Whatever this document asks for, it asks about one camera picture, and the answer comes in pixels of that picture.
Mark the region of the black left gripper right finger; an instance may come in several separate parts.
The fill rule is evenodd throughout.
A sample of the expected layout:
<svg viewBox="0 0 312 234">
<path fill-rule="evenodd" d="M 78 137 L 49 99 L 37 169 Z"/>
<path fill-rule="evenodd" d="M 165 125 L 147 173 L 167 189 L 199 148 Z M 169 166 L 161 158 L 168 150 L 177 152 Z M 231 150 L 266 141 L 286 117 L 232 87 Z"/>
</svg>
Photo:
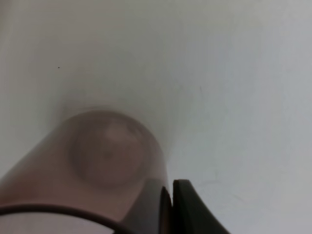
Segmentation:
<svg viewBox="0 0 312 234">
<path fill-rule="evenodd" d="M 227 234 L 189 180 L 173 182 L 173 230 L 175 234 Z"/>
</svg>

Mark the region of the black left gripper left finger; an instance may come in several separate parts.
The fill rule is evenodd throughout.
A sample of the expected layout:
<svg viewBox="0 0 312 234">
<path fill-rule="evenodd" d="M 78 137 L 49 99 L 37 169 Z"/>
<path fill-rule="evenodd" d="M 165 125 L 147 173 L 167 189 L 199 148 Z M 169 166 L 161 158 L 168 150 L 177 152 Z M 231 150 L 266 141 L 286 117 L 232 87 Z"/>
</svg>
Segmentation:
<svg viewBox="0 0 312 234">
<path fill-rule="evenodd" d="M 125 226 L 136 234 L 171 234 L 171 198 L 159 179 L 148 179 L 125 217 Z"/>
</svg>

